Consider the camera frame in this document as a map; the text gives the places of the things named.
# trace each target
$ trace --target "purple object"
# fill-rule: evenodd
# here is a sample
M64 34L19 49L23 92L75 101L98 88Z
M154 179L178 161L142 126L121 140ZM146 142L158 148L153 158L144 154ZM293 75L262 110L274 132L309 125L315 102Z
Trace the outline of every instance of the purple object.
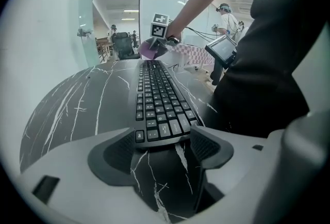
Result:
M155 58L155 55L157 54L157 50L150 50L150 47L150 43L144 41L141 43L138 52L141 55L147 57L148 59L153 60Z

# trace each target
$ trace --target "handheld device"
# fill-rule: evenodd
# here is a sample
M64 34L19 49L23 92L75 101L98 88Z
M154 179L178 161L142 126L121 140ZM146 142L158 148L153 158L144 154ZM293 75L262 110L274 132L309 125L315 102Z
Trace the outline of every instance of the handheld device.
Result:
M235 41L227 34L224 34L207 44L205 50L211 54L224 69L228 69L229 65L235 60L236 45Z

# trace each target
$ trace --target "checkered fabric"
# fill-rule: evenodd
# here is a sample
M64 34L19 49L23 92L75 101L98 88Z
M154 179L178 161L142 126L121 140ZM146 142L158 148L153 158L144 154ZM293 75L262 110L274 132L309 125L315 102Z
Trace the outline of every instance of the checkered fabric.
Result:
M178 44L172 48L173 51L184 55L189 55L189 65L214 64L215 59L204 49L197 46Z

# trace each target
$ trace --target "white shirt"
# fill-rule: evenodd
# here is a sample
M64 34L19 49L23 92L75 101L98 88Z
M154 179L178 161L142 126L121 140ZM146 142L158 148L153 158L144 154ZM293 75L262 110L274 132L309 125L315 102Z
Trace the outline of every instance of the white shirt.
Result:
M228 13L228 14L223 14L221 15L221 23L219 24L218 28L224 28L230 31L229 36L233 38L235 33L237 32L238 29L238 21L234 17L234 15Z

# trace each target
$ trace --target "glass wall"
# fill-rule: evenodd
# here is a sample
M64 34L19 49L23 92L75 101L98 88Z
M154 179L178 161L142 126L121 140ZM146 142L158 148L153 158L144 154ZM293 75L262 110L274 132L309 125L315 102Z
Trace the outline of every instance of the glass wall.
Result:
M141 38L142 40L150 38L150 26L154 13L169 15L173 20L182 10L188 0L140 0L140 19L141 19ZM189 29L183 31L183 43L204 47L208 42L215 39L216 36L211 28L214 24L220 23L220 13L216 12L216 7L210 5L200 15L198 15L188 26L196 31L209 33L211 39L204 40Z

